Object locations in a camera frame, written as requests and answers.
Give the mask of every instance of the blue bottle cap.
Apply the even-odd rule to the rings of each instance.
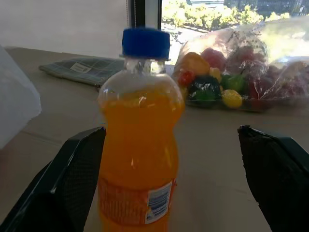
[[[169,34],[150,28],[125,29],[122,37],[122,54],[136,58],[169,58]]]

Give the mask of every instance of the plastic bottle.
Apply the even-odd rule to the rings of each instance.
[[[101,88],[107,121],[98,180],[104,232],[165,232],[178,170],[173,126],[184,110],[165,73],[169,34],[126,29],[124,70]]]

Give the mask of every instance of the plaid cloth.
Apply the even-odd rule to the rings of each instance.
[[[39,69],[52,76],[99,87],[123,66],[124,61],[120,59],[73,58],[40,65]]]

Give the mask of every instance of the bottle neck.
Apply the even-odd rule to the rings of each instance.
[[[126,58],[124,70],[132,73],[162,74],[165,73],[163,60]]]

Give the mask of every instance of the beige table surface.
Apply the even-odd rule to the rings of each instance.
[[[0,221],[65,140],[102,125],[94,87],[61,80],[38,66],[76,55],[16,48],[9,54],[41,95],[42,113],[0,150]],[[294,113],[249,114],[187,107],[175,127],[180,169],[171,232],[269,232],[248,188],[237,128],[250,124],[295,138],[309,150],[309,119]],[[86,232],[101,231],[95,195]]]

